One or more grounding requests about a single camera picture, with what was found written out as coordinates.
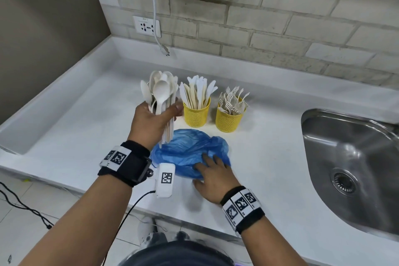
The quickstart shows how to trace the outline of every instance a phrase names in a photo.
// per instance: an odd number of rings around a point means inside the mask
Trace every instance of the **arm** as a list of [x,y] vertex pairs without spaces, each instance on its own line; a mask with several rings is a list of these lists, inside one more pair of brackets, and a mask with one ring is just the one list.
[[[162,137],[164,127],[180,115],[182,104],[159,116],[147,104],[136,108],[128,140],[148,150]],[[111,246],[126,211],[132,188],[111,175],[98,177],[88,191],[33,247],[20,266],[98,266]]]
[[[231,167],[225,166],[221,159],[214,160],[203,155],[205,163],[198,163],[204,182],[194,180],[198,192],[209,202],[220,204],[225,194],[240,186]],[[263,217],[241,234],[254,266],[307,266],[272,223]]]

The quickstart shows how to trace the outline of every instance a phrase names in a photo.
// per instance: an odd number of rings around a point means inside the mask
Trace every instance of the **person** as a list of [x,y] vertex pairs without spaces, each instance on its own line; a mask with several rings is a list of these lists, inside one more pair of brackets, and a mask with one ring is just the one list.
[[[154,115],[145,102],[140,104],[134,114],[128,141],[149,152],[161,139],[168,122],[182,115],[182,109],[182,103],[177,102],[161,115]],[[225,166],[218,157],[212,159],[204,155],[203,160],[204,164],[195,165],[202,173],[203,182],[194,180],[194,186],[206,200],[220,204],[229,191],[241,185],[231,167]],[[121,179],[112,174],[98,176],[86,193],[32,248],[20,266],[101,265],[131,195],[132,187]],[[307,265],[265,216],[243,230],[241,237],[255,266]],[[162,265],[232,265],[232,261],[223,254],[187,241],[152,246],[134,254],[126,262],[131,261],[129,266],[155,266],[155,259],[160,257],[163,260],[159,264]]]

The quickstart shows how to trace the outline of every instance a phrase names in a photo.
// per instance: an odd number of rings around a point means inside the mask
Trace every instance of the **sink drain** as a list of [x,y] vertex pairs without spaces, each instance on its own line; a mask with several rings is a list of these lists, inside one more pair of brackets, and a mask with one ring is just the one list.
[[336,173],[333,178],[334,186],[345,194],[354,193],[356,184],[353,179],[346,173]]

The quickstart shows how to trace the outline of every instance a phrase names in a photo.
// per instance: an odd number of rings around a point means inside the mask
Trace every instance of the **wrist band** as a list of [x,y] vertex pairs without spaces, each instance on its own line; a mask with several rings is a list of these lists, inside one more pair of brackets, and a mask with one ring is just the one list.
[[115,146],[100,162],[99,176],[110,174],[130,187],[146,180],[150,151],[134,141]]
[[226,193],[221,204],[228,222],[238,235],[265,215],[255,195],[243,186]]

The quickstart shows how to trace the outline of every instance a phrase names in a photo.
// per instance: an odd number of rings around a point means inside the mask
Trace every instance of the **forearm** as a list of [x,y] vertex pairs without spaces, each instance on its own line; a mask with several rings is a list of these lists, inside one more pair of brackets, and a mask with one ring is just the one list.
[[266,217],[241,236],[254,266],[307,266]]
[[111,175],[88,191],[23,259],[20,266],[98,266],[111,246],[132,188]]

